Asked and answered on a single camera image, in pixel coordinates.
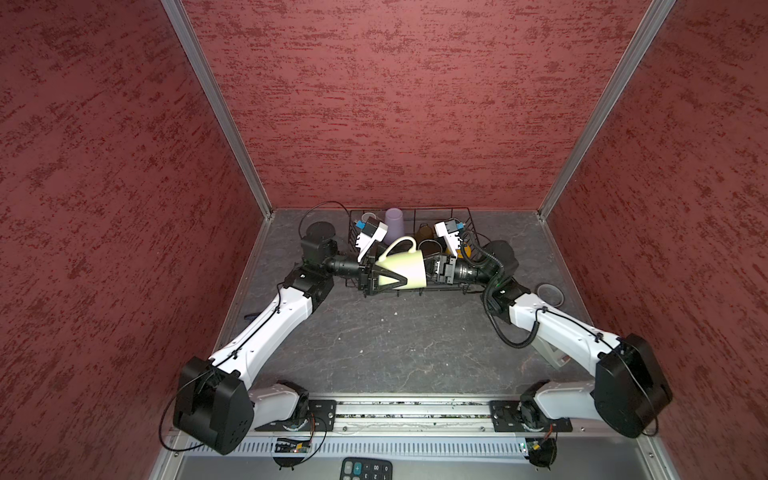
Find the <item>cream light green mug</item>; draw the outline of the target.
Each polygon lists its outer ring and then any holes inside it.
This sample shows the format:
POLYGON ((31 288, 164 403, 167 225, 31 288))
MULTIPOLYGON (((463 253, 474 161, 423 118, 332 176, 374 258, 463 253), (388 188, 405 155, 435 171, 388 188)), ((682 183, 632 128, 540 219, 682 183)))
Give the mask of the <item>cream light green mug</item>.
POLYGON ((417 249, 416 240, 411 236, 403 236, 395 240, 379 256, 375 265, 387 268, 408 278, 408 285, 396 290, 417 290, 427 286, 424 256, 417 249), (403 242, 410 243, 410 248, 400 253, 394 253, 393 249, 403 242))

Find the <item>olive green glass cup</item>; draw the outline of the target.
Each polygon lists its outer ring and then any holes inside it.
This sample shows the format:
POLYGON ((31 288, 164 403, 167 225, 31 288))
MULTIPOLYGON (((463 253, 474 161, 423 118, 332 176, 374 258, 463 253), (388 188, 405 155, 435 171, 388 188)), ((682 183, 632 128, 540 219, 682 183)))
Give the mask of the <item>olive green glass cup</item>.
POLYGON ((434 239, 434 229, 428 223, 421 223, 414 233, 415 240, 420 243, 428 239, 434 239))

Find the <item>lilac plastic cup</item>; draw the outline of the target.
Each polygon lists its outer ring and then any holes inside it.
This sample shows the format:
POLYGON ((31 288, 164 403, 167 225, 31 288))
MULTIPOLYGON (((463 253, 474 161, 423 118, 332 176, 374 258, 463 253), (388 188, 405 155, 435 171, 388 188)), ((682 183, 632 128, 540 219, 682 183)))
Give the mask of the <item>lilac plastic cup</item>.
POLYGON ((388 226, 388 230, 385 235, 386 243, 391 244, 395 240, 405 235, 404 213, 401 209, 389 208, 385 212, 384 223, 388 226))

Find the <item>black mug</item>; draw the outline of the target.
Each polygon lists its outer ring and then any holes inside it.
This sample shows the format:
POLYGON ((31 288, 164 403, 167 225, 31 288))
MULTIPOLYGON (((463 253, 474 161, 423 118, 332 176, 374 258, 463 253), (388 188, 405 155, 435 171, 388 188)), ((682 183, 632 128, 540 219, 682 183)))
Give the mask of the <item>black mug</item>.
POLYGON ((439 255, 444 250, 442 244, 435 239, 425 239, 418 244, 417 248, 424 257, 439 255))

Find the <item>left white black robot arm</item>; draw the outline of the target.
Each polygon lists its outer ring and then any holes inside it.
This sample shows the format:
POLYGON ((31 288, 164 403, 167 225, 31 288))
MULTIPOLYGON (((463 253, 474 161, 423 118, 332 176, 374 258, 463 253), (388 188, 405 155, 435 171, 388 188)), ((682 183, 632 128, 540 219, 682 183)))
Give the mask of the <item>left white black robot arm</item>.
POLYGON ((182 367, 178 390, 162 413, 176 429, 226 455, 254 428, 313 426, 303 387, 279 381, 253 389, 267 360, 320 307, 337 277, 358 280, 370 295, 426 284, 424 257, 413 237, 406 237, 411 247, 405 252, 380 251, 377 227, 366 224, 358 253, 342 255, 335 236, 329 222, 310 225, 301 239, 302 260, 278 283, 270 305, 209 358, 193 357, 182 367))

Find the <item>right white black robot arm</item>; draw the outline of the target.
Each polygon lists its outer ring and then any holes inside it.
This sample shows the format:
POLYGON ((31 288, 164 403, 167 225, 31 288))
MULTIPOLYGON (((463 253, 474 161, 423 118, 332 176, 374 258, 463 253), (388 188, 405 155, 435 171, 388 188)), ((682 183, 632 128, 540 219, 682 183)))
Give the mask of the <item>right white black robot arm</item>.
POLYGON ((508 243, 490 242, 480 251, 477 261, 428 256, 429 282, 481 286, 483 309, 503 343, 516 349, 549 347, 591 376, 532 385, 520 397, 518 421, 530 431, 543 431, 561 418, 601 420, 628 438, 656 435, 659 415, 673 393, 650 344, 635 334, 621 337, 584 323, 520 284, 508 243))

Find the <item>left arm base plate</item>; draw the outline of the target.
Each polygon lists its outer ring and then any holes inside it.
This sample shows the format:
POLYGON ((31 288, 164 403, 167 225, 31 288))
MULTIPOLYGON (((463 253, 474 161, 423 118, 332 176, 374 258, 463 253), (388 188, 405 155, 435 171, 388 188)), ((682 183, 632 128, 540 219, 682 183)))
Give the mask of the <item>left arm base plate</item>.
POLYGON ((331 432, 334 428, 336 400, 310 399, 308 413, 298 420, 276 421, 260 427, 254 427, 254 431, 260 432, 331 432))

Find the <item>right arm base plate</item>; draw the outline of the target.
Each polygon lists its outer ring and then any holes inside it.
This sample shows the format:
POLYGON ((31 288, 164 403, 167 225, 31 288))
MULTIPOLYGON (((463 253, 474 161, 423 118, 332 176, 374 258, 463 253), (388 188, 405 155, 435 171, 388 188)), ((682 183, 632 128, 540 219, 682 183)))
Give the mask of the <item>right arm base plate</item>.
POLYGON ((493 400, 489 402, 495 432, 561 433, 572 432, 568 418, 550 418, 532 401, 493 400))

